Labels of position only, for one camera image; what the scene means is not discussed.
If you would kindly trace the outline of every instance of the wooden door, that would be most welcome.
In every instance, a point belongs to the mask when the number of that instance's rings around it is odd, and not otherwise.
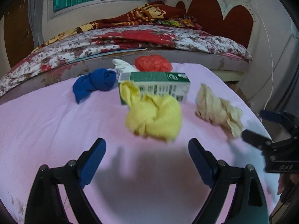
[[[28,18],[28,0],[13,0],[4,14],[4,41],[10,67],[34,49]]]

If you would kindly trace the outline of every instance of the crumpled cloth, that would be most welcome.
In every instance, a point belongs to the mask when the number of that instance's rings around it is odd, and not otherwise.
[[[139,71],[171,72],[171,63],[161,55],[146,55],[135,59],[135,66]]]
[[[122,72],[138,72],[139,71],[133,65],[129,64],[128,62],[126,62],[124,60],[113,59],[112,62],[115,65],[115,69],[118,74],[120,74]]]
[[[122,99],[130,107],[125,122],[130,132],[164,139],[166,142],[176,139],[182,126],[182,112],[174,97],[145,95],[141,99],[139,88],[132,81],[122,82],[119,90]]]
[[[229,101],[216,97],[206,84],[201,84],[196,104],[196,113],[200,118],[214,125],[221,125],[231,133],[233,138],[241,135],[242,110],[232,106]]]
[[[115,82],[115,71],[108,71],[105,68],[97,69],[92,73],[79,77],[73,85],[76,102],[80,103],[86,100],[93,91],[111,90]]]

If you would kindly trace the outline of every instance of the knotted yellow fabric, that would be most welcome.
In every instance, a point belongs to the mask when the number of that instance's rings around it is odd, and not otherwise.
[[[122,82],[119,90],[130,107],[125,123],[130,132],[166,142],[176,139],[182,125],[182,113],[174,97],[145,95],[141,99],[139,88],[132,81]]]
[[[241,135],[243,129],[242,110],[232,106],[229,101],[216,97],[206,84],[201,84],[196,104],[196,113],[199,117],[214,125],[223,126],[229,130],[233,138]]]

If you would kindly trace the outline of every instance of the red headboard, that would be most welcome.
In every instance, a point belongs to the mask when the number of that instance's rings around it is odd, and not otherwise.
[[[186,11],[183,1],[179,1],[176,8]],[[243,5],[226,8],[222,0],[192,0],[187,13],[197,19],[203,31],[230,38],[248,48],[256,22],[249,10]]]

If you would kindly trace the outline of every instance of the green and white box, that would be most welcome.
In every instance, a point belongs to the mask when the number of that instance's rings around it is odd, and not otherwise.
[[[134,81],[140,89],[141,98],[145,94],[173,96],[178,102],[186,100],[190,81],[185,73],[179,72],[123,72],[119,75],[118,87],[123,81]]]

